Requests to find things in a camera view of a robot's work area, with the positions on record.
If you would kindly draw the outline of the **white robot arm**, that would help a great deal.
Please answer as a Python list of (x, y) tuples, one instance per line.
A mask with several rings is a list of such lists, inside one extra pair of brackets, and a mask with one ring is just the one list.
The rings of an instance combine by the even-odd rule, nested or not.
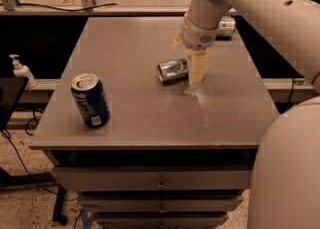
[[(245, 44), (262, 75), (320, 76), (317, 0), (192, 0), (174, 42), (192, 50), (189, 81), (202, 81), (222, 16), (236, 10), (260, 36)], [(320, 229), (320, 101), (287, 110), (265, 133), (253, 168), (248, 229)]]

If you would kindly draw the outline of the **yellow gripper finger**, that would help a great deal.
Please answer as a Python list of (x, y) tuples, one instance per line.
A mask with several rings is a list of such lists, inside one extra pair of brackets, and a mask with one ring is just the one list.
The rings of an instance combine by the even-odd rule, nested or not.
[(173, 39), (172, 47), (178, 48), (178, 47), (181, 47), (182, 45), (183, 45), (182, 33), (181, 31), (178, 31), (175, 38)]
[(208, 60), (209, 55), (206, 50), (198, 50), (192, 53), (188, 60), (190, 84), (199, 84), (202, 82)]

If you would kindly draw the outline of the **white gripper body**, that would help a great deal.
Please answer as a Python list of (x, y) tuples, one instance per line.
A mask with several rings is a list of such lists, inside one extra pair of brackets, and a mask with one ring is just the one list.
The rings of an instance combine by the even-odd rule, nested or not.
[(209, 48), (217, 37), (219, 22), (220, 18), (217, 17), (211, 28), (201, 28), (192, 23), (188, 14), (185, 14), (180, 28), (182, 43), (190, 50)]

